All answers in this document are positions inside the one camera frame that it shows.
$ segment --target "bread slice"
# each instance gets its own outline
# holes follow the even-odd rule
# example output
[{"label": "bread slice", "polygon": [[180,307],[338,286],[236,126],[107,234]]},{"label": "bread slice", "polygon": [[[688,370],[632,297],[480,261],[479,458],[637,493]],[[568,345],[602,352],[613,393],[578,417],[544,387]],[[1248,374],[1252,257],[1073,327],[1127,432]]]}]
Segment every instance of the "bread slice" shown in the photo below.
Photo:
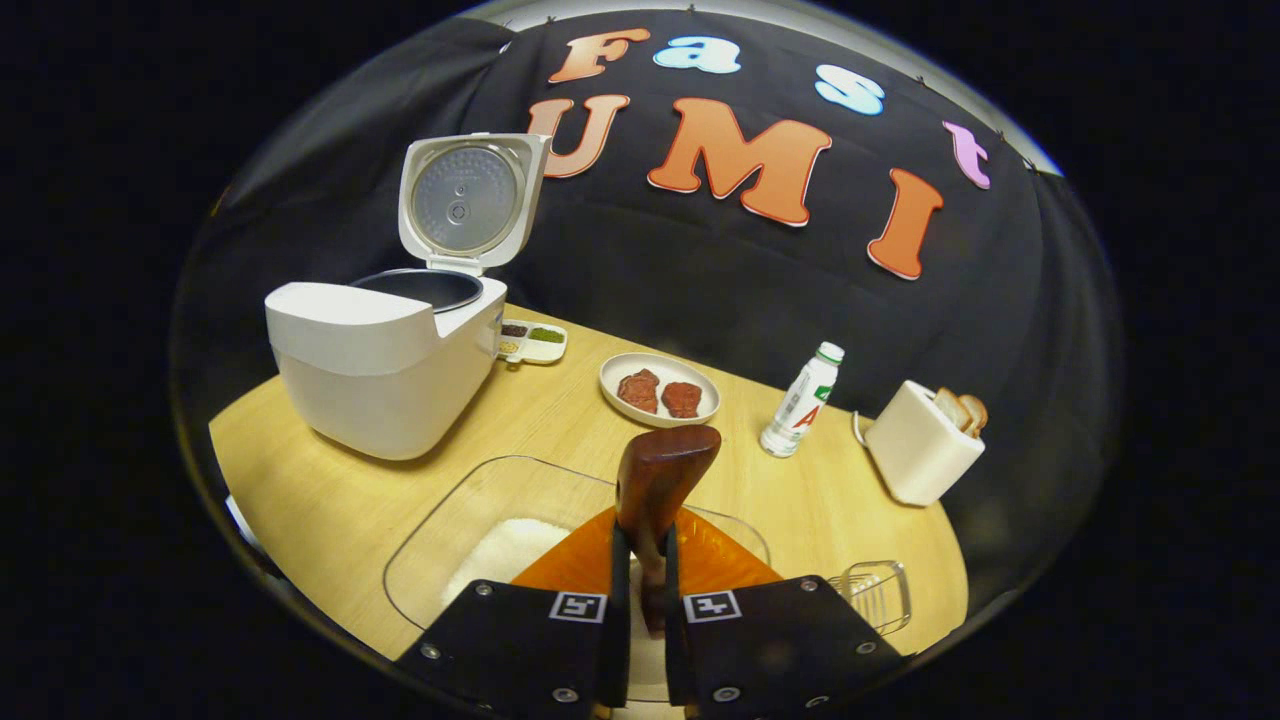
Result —
[{"label": "bread slice", "polygon": [[977,439],[978,433],[987,427],[987,406],[982,404],[980,400],[972,395],[961,395],[960,405],[964,405],[965,410],[973,418],[973,424],[965,430],[965,434]]},{"label": "bread slice", "polygon": [[946,415],[947,419],[960,428],[960,432],[968,430],[969,425],[973,424],[973,416],[969,415],[965,406],[960,404],[960,398],[956,397],[956,393],[950,389],[940,387],[938,392],[933,396],[933,404],[938,406],[938,410],[942,410],[942,414]]}]

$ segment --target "rice cooker lid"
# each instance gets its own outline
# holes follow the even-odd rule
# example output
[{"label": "rice cooker lid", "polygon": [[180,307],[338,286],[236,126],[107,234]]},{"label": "rice cooker lid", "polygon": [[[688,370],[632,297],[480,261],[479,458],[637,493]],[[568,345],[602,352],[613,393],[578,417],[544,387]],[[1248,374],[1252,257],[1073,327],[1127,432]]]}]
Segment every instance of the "rice cooker lid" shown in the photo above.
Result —
[{"label": "rice cooker lid", "polygon": [[470,275],[511,261],[529,240],[550,137],[475,133],[408,146],[401,243],[426,266]]}]

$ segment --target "wooden rice paddle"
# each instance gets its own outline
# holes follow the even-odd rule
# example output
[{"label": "wooden rice paddle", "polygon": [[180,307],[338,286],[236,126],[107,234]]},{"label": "wooden rice paddle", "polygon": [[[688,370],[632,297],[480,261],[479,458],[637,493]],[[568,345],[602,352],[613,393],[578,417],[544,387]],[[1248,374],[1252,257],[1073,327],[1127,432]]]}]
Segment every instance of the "wooden rice paddle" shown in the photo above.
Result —
[{"label": "wooden rice paddle", "polygon": [[662,541],[685,498],[719,452],[707,425],[680,425],[631,438],[618,466],[618,527],[640,561],[640,609],[650,633],[664,626],[667,561]]}]

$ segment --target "bottle cap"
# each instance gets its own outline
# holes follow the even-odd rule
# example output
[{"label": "bottle cap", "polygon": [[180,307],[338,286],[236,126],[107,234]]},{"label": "bottle cap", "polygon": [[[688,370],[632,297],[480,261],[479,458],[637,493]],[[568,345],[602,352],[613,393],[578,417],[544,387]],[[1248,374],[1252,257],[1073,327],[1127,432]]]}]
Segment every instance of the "bottle cap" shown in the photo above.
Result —
[{"label": "bottle cap", "polygon": [[832,363],[840,365],[840,361],[845,359],[845,351],[836,343],[824,342],[818,346],[818,355],[826,357]]}]

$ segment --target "steak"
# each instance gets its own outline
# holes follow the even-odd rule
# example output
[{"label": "steak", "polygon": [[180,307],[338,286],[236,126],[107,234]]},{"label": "steak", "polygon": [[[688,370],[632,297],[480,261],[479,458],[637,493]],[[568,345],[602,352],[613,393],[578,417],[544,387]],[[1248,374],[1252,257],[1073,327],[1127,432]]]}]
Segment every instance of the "steak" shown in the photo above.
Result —
[{"label": "steak", "polygon": [[698,402],[703,398],[703,388],[692,383],[667,383],[662,391],[662,404],[672,418],[696,418]]},{"label": "steak", "polygon": [[622,378],[618,383],[618,398],[645,413],[658,414],[658,375],[643,368],[634,375]]}]

